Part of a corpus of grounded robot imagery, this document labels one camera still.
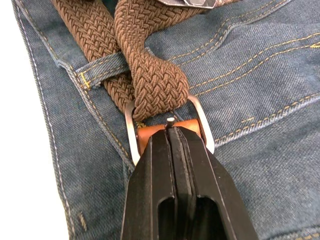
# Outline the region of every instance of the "belt buckle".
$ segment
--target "belt buckle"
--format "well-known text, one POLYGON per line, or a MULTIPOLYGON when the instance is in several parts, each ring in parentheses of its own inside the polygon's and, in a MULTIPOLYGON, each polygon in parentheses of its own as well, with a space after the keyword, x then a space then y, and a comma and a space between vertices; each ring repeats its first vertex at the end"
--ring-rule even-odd
MULTIPOLYGON (((215 152, 215 141, 214 138, 212 136, 211 130, 210 130, 210 126, 207 120, 207 117, 205 115, 205 112, 203 110, 203 108, 201 107, 201 104, 198 100, 198 98, 194 95, 189 94, 188 96, 188 100, 193 104, 196 112, 197 112, 197 116, 198 116, 198 123, 199 123, 199 127, 200 127, 200 133, 203 137, 203 140, 205 142, 205 146, 206 148, 212 153, 214 154, 215 152)), ((128 133, 128 138, 129 138, 129 145, 130 145, 130 151, 131 151, 131 157, 132 157, 132 161, 133 164, 136 166, 141 155, 142 152, 139 152, 140 147, 138 148, 138 135, 135 133, 135 127, 134 127, 134 122, 133 122, 133 118, 132 118, 132 112, 135 108, 135 101, 132 101, 130 103, 127 104, 125 111, 124 111, 124 116, 125 116, 125 122, 126 122, 126 129, 127 129, 127 133, 128 133)), ((170 124, 170 122, 172 122, 172 119, 167 119, 167 124, 170 124)))
POLYGON ((167 6, 213 9, 217 0, 158 0, 167 6))

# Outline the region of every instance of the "braided belt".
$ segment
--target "braided belt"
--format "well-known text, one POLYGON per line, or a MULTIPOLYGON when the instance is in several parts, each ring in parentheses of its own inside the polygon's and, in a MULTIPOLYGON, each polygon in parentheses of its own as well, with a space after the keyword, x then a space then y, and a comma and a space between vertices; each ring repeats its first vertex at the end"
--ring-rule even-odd
MULTIPOLYGON (((217 0, 217 5, 237 0, 217 0)), ((115 105, 124 112, 135 99, 133 118, 142 121, 186 103, 185 74, 171 62, 145 51, 146 38, 203 9, 169 7, 155 0, 118 0, 114 19, 101 0, 52 0, 89 62, 122 51, 130 73, 103 82, 115 105)))

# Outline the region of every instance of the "blue denim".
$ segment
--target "blue denim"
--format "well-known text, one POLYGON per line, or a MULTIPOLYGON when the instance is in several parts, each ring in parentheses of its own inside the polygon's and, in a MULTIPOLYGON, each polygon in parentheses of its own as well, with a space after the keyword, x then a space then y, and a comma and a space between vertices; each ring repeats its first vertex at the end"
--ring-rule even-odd
MULTIPOLYGON (((70 238, 119 239, 134 166, 125 118, 100 83, 128 65, 121 53, 88 63, 50 0, 13 6, 70 238)), ((186 74, 259 239, 319 240, 320 1, 243 0, 156 32, 145 47, 186 74)), ((173 114, 196 117, 190 104, 173 114)))

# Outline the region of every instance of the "white background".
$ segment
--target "white background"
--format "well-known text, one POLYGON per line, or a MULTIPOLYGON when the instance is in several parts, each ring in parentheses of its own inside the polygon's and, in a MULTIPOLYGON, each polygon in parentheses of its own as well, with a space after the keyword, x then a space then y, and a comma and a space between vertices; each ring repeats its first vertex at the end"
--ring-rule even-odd
POLYGON ((0 14, 0 239, 66 240, 50 143, 11 1, 0 14))

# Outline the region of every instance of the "tan leather tab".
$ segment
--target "tan leather tab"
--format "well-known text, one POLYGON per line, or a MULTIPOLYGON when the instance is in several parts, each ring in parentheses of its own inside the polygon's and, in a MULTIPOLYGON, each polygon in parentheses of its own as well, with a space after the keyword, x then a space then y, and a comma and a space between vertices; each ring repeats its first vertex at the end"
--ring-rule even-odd
MULTIPOLYGON (((179 121, 174 124, 176 127, 184 127, 196 132, 201 137, 200 126, 197 119, 179 121)), ((146 126, 137 129, 137 141, 140 155, 145 151, 149 138, 159 130, 165 129, 165 125, 146 126)))

